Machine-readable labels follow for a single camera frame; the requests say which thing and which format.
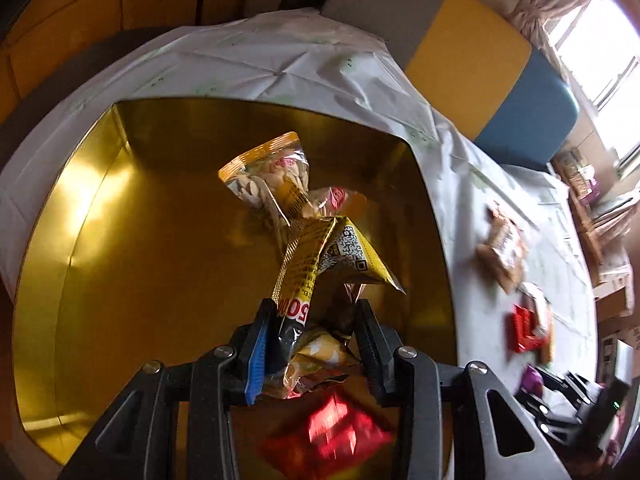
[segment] snack package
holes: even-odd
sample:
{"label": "snack package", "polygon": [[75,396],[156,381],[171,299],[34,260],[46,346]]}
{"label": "snack package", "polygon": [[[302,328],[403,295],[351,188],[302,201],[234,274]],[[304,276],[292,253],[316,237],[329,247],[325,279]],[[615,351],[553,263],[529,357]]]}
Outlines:
{"label": "snack package", "polygon": [[357,466],[391,443],[388,422],[340,388],[297,414],[260,446],[260,455],[289,480],[323,480]]}
{"label": "snack package", "polygon": [[[236,196],[266,216],[284,254],[273,291],[278,325],[272,332],[277,338],[269,345],[265,378],[265,393],[283,399],[312,389],[320,377],[327,381],[344,377],[340,368],[353,366],[346,343],[353,332],[353,305],[364,283],[388,283],[402,290],[345,216],[361,212],[366,207],[365,197],[342,187],[309,192],[308,170],[298,135],[289,132],[236,156],[218,171]],[[333,351],[313,352],[311,359],[311,352],[305,350],[308,342],[299,341],[316,278],[326,271],[339,282],[336,293],[342,299],[321,320],[324,335],[316,338],[316,346],[322,343],[323,348],[335,350],[338,367]]]}
{"label": "snack package", "polygon": [[489,267],[502,290],[511,294],[522,281],[527,245],[522,231],[497,205],[491,209],[489,237],[476,247],[476,254]]}

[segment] metal screw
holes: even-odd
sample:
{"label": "metal screw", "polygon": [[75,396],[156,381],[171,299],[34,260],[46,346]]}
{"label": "metal screw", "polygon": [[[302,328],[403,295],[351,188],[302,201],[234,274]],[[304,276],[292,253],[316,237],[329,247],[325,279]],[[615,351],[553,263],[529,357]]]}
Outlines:
{"label": "metal screw", "polygon": [[486,367],[486,364],[484,364],[482,361],[472,361],[469,363],[470,372],[475,372],[476,374],[484,375],[487,372],[487,370],[488,368]]}
{"label": "metal screw", "polygon": [[160,368],[162,368],[162,363],[156,360],[146,362],[142,365],[144,373],[149,375],[157,374]]}
{"label": "metal screw", "polygon": [[398,355],[404,359],[413,359],[418,355],[418,351],[412,346],[401,346]]}
{"label": "metal screw", "polygon": [[213,355],[221,359],[226,359],[234,354],[234,349],[228,345],[222,345],[213,351]]}

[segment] yellow cushion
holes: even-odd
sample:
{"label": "yellow cushion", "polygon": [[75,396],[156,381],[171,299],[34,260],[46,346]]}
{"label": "yellow cushion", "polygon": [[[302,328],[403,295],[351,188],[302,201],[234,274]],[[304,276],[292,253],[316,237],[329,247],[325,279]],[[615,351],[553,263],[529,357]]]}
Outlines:
{"label": "yellow cushion", "polygon": [[515,85],[530,52],[530,43],[489,7],[444,0],[405,72],[473,140]]}

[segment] white tablecloth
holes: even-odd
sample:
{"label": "white tablecloth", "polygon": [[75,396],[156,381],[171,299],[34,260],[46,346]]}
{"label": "white tablecloth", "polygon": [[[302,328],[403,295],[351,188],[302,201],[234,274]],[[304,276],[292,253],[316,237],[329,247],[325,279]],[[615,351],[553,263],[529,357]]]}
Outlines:
{"label": "white tablecloth", "polygon": [[554,309],[554,370],[594,378],[593,291],[566,188],[542,173],[498,166],[431,108],[382,40],[311,10],[177,28],[131,52],[58,104],[0,173],[0,274],[11,294],[49,189],[108,106],[127,98],[194,95],[307,108],[405,139],[440,229],[459,362],[484,360],[514,387],[524,361],[531,359],[507,348],[507,314],[517,297],[488,281],[474,256],[489,229],[486,206],[500,202],[529,241],[527,279],[542,287]]}

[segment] qr code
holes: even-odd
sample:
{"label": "qr code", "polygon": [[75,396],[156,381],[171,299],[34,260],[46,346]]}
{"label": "qr code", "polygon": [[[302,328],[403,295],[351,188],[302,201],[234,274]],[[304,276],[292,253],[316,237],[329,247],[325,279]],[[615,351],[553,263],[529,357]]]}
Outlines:
{"label": "qr code", "polygon": [[368,269],[364,250],[353,226],[347,225],[324,252],[320,259],[319,272],[333,269],[338,264],[345,264],[360,271]]}

